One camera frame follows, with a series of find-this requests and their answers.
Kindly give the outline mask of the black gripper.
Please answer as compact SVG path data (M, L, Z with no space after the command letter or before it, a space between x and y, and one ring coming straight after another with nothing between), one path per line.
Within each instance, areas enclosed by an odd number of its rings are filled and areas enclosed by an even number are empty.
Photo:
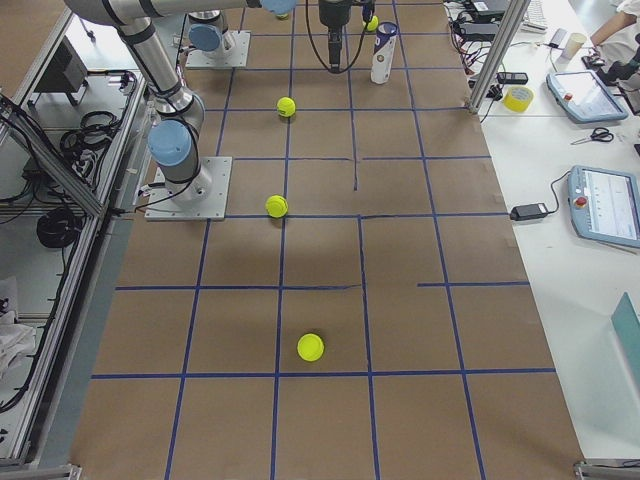
M329 69L339 70L341 65L342 30L350 20L352 0L319 0L319 20L328 28Z

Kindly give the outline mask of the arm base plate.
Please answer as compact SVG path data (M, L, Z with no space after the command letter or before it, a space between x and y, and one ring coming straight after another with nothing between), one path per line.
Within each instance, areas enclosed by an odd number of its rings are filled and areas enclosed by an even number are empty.
M192 50L186 60L187 69L231 69L247 65L251 32L227 31L214 51Z
M232 171L231 157L201 157L200 173L183 190L183 186L166 182L159 167L155 182L163 186L153 189L150 207L145 209L148 221L199 221L225 218L229 183Z

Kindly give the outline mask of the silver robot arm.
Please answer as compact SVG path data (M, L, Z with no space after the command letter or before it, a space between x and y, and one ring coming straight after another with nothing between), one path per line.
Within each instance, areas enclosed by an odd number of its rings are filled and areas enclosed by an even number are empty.
M222 10L206 10L188 14L190 45L209 57L228 56L235 46L233 35Z
M184 84L153 21L171 15L261 8L276 15L292 11L295 1L67 1L78 17L116 30L141 70L162 121L151 130L148 146L164 175L170 199L181 201L206 191L197 143L204 105Z

